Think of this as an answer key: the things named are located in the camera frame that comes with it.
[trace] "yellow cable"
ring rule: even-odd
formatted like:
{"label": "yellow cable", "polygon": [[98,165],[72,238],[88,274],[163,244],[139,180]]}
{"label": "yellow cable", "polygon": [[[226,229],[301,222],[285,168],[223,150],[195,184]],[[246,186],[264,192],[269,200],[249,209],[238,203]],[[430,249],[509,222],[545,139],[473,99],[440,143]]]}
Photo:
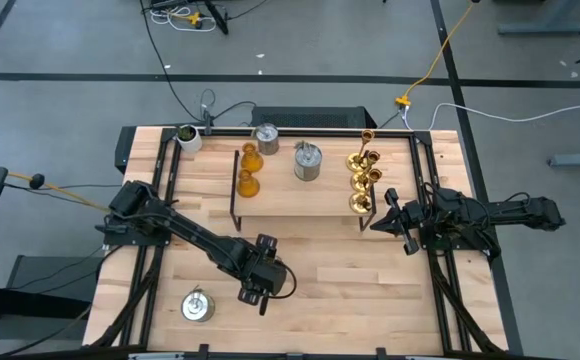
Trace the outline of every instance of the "yellow cable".
{"label": "yellow cable", "polygon": [[[16,177],[18,179],[26,180],[28,182],[32,181],[32,178],[30,176],[22,175],[22,174],[17,174],[17,173],[13,173],[13,172],[8,172],[8,176]],[[99,210],[101,210],[103,212],[110,212],[110,209],[106,208],[105,206],[98,205],[98,204],[93,203],[92,201],[87,200],[87,199],[85,199],[85,198],[83,198],[83,197],[81,197],[81,196],[79,196],[79,195],[77,195],[77,194],[75,194],[73,192],[70,192],[70,191],[65,190],[65,189],[61,189],[57,185],[50,184],[50,183],[44,183],[44,185],[47,186],[47,187],[49,187],[50,189],[52,189],[54,191],[58,191],[58,192],[60,192],[62,194],[65,194],[67,196],[70,196],[73,199],[79,200],[79,201],[81,201],[82,203],[84,203],[87,206],[93,207],[95,209],[99,209]]]}
{"label": "yellow cable", "polygon": [[428,70],[428,73],[426,74],[426,76],[422,77],[421,79],[417,80],[417,82],[410,85],[410,87],[408,88],[408,90],[406,90],[406,92],[403,94],[403,96],[396,99],[396,102],[398,104],[410,105],[410,101],[408,101],[408,94],[410,94],[410,91],[412,91],[412,89],[414,89],[415,86],[421,84],[422,82],[426,81],[426,79],[428,79],[430,77],[430,74],[432,74],[432,71],[434,70],[435,66],[437,66],[437,63],[439,62],[439,59],[441,58],[441,55],[443,54],[443,50],[446,48],[446,46],[450,42],[450,38],[452,38],[452,35],[454,35],[455,31],[457,31],[457,29],[463,23],[463,21],[466,19],[466,17],[468,17],[468,14],[470,13],[470,10],[472,10],[473,6],[474,6],[474,3],[471,3],[470,6],[468,6],[468,8],[466,9],[466,12],[463,13],[463,16],[461,17],[461,19],[459,19],[459,22],[457,22],[457,24],[454,26],[454,28],[452,28],[452,31],[450,31],[450,33],[448,34],[448,37],[446,37],[446,40],[441,45],[441,49],[439,49],[439,53],[437,54],[437,57],[434,59],[434,62],[432,62],[432,65],[430,66],[430,70]]}

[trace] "wooden shelf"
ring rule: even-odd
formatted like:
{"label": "wooden shelf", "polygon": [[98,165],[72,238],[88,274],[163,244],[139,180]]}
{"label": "wooden shelf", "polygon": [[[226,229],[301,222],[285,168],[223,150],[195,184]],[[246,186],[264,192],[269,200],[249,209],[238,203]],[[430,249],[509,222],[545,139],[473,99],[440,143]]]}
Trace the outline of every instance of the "wooden shelf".
{"label": "wooden shelf", "polygon": [[[350,186],[352,171],[345,161],[356,149],[355,142],[337,146],[327,138],[310,139],[323,154],[321,172],[313,181],[302,181],[294,174],[296,139],[280,138],[279,151],[263,156],[263,168],[253,176],[259,181],[261,190],[252,198],[235,194],[234,215],[251,216],[337,216],[368,217],[372,214],[357,214],[350,209],[348,201],[355,191]],[[236,162],[237,171],[240,160]]]}

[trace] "white cable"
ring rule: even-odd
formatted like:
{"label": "white cable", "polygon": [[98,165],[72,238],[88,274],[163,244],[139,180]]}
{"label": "white cable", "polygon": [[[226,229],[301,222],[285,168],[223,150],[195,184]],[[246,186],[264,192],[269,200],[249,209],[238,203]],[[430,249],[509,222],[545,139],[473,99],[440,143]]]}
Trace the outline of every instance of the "white cable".
{"label": "white cable", "polygon": [[[576,105],[576,106],[570,106],[570,107],[567,107],[567,108],[555,110],[555,111],[552,111],[552,112],[549,112],[549,113],[546,113],[546,114],[537,115],[537,116],[533,116],[533,117],[529,117],[529,118],[525,118],[525,119],[509,119],[509,118],[506,118],[506,117],[503,117],[503,116],[497,116],[497,115],[488,114],[488,113],[485,113],[483,111],[470,109],[470,108],[467,108],[465,106],[461,106],[461,105],[457,105],[457,104],[441,103],[441,104],[437,105],[437,107],[434,109],[434,114],[432,115],[432,121],[430,122],[430,127],[428,127],[427,131],[430,131],[430,130],[432,130],[432,128],[434,128],[434,124],[435,124],[435,122],[437,120],[437,112],[439,112],[439,108],[441,108],[442,106],[451,106],[451,107],[463,109],[463,110],[466,110],[466,111],[469,111],[469,112],[472,112],[472,113],[475,113],[475,114],[483,115],[485,117],[489,117],[489,118],[492,118],[492,119],[504,120],[504,121],[514,122],[514,123],[520,123],[520,122],[528,122],[528,121],[539,120],[539,119],[543,119],[545,117],[552,116],[552,115],[556,115],[556,114],[559,114],[559,113],[562,113],[562,112],[580,109],[580,105]],[[402,115],[401,118],[403,119],[403,122],[406,125],[406,127],[409,130],[414,131],[410,127],[410,124],[408,124],[408,118],[407,118],[406,115],[407,114]]]}
{"label": "white cable", "polygon": [[172,21],[173,18],[176,19],[176,17],[172,16],[173,14],[180,15],[180,16],[189,16],[190,14],[192,14],[192,10],[190,10],[190,8],[188,8],[186,6],[176,7],[172,11],[156,11],[155,12],[154,10],[150,10],[150,20],[152,20],[153,23],[158,24],[158,25],[170,24],[170,26],[177,31],[211,32],[217,28],[217,22],[214,20],[214,18],[211,18],[211,17],[199,18],[199,20],[201,20],[201,21],[203,21],[203,20],[212,21],[214,26],[210,29],[180,28],[180,27],[177,27],[174,24],[174,22]]}

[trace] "metal frame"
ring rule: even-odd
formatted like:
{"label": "metal frame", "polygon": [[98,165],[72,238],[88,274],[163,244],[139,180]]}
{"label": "metal frame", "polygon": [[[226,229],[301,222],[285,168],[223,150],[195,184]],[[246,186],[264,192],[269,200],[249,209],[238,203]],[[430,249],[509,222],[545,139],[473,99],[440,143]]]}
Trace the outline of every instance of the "metal frame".
{"label": "metal frame", "polygon": [[[161,137],[161,144],[159,147],[159,153],[157,156],[157,161],[155,164],[155,173],[153,175],[153,185],[158,186],[159,180],[161,178],[162,173],[162,164],[165,160],[165,151],[167,147],[167,143],[169,140],[174,136],[174,128],[164,128],[162,131]],[[251,130],[250,129],[214,129],[212,135],[209,136],[250,136]],[[425,188],[424,188],[424,177],[423,177],[423,170],[421,166],[421,160],[419,156],[419,149],[420,145],[423,146],[425,151],[425,156],[428,164],[428,172],[430,179],[432,181],[433,186],[439,187],[439,176],[437,173],[436,162],[434,159],[434,150],[432,147],[432,138],[430,132],[411,132],[411,131],[376,131],[375,132],[377,138],[390,138],[390,139],[402,139],[407,140],[409,147],[410,147],[410,155],[412,157],[412,165],[413,165],[413,175],[415,184],[417,187],[417,197],[418,200],[425,204],[426,196],[425,196]],[[299,130],[299,129],[288,129],[288,128],[281,128],[279,129],[279,136],[294,136],[294,137],[345,137],[345,138],[356,138],[359,136],[359,132],[357,129],[333,129],[333,130],[323,130],[323,129],[306,129],[306,130]],[[180,154],[181,148],[175,145],[174,153],[173,153],[173,160],[170,169],[170,176],[168,178],[168,185],[166,188],[166,199],[172,201],[174,195],[174,186],[176,182],[176,175],[177,170],[180,162]],[[238,160],[239,154],[238,151],[235,153],[235,162]],[[236,167],[233,167],[233,174],[236,171]],[[233,191],[235,186],[235,177],[233,176]],[[232,209],[234,208],[234,197],[231,199],[231,215]],[[241,223],[241,219],[237,218],[233,215],[233,221],[235,222],[235,226],[239,226]],[[420,234],[421,241],[423,242],[424,237],[432,236],[430,232],[422,231]],[[145,261],[145,254],[141,255],[141,249],[145,252],[146,247],[140,247],[140,252],[137,255],[137,263],[135,264],[135,273],[132,279],[133,288],[135,288],[134,284],[138,283],[141,278],[141,274],[143,273],[143,261]],[[158,256],[158,265],[161,266],[161,260],[163,258],[164,247],[158,246],[155,250],[155,256]],[[436,254],[436,250],[434,249],[427,249],[428,255],[428,263],[430,268],[432,269],[434,266],[438,266],[438,255]],[[456,264],[454,262],[454,255],[452,249],[446,251],[443,256],[446,259],[446,265],[448,268],[448,281],[452,290],[456,297],[461,301],[461,291],[460,291],[460,284],[459,278],[456,271]],[[444,354],[451,354],[454,350],[452,349],[452,342],[450,339],[450,330],[448,326],[448,318],[446,313],[445,307],[445,300],[443,297],[443,293],[440,289],[435,285],[433,278],[431,277],[431,283],[434,292],[434,299],[435,299],[435,308],[437,313],[437,319],[439,323],[439,333],[442,343],[442,348]],[[157,284],[154,284],[147,293],[147,301],[145,312],[141,324],[141,335],[140,335],[140,342],[141,346],[145,346],[147,348],[149,335],[150,335],[150,326],[152,322],[152,314],[154,309],[154,302],[156,299],[157,293]],[[468,331],[463,324],[463,321],[457,316],[457,324],[459,326],[459,336],[460,336],[460,343],[461,343],[461,351],[463,352],[470,352],[470,336]],[[126,328],[122,333],[122,342],[121,345],[127,345],[127,342],[130,337],[131,332],[131,321],[128,322]],[[199,352],[196,353],[196,356],[200,359],[207,359],[210,356],[209,353],[209,345],[208,344],[200,344]],[[212,353],[212,357],[220,356],[222,358],[233,358],[233,359],[240,359],[240,358],[281,358],[285,357],[288,359],[292,359],[293,357],[297,357],[299,359],[403,359],[403,356],[387,356],[385,353],[385,349],[378,348],[377,354],[373,355],[315,355],[315,354],[269,354],[269,353]]]}
{"label": "metal frame", "polygon": [[[236,189],[237,189],[237,168],[239,167],[239,150],[234,151],[234,164],[232,164],[232,189],[230,190],[230,217],[232,218],[232,222],[234,223],[235,229],[237,231],[241,231],[241,222],[243,216],[236,216],[234,214],[234,203],[236,199]],[[359,231],[363,232],[370,222],[372,218],[377,214],[377,206],[376,206],[376,198],[374,195],[374,186],[370,189],[370,199],[372,202],[372,210],[368,213],[370,216],[359,216]]]}

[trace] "amber glass bottle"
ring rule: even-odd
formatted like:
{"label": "amber glass bottle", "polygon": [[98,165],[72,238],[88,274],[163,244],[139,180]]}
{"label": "amber glass bottle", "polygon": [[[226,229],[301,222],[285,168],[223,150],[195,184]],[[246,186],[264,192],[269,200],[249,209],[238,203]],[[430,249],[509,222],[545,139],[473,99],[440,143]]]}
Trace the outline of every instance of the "amber glass bottle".
{"label": "amber glass bottle", "polygon": [[239,182],[237,192],[243,197],[253,197],[259,193],[259,181],[252,176],[248,170],[239,171]]}
{"label": "amber glass bottle", "polygon": [[243,145],[243,157],[241,158],[241,168],[250,172],[257,172],[263,167],[263,157],[257,151],[253,143]]}

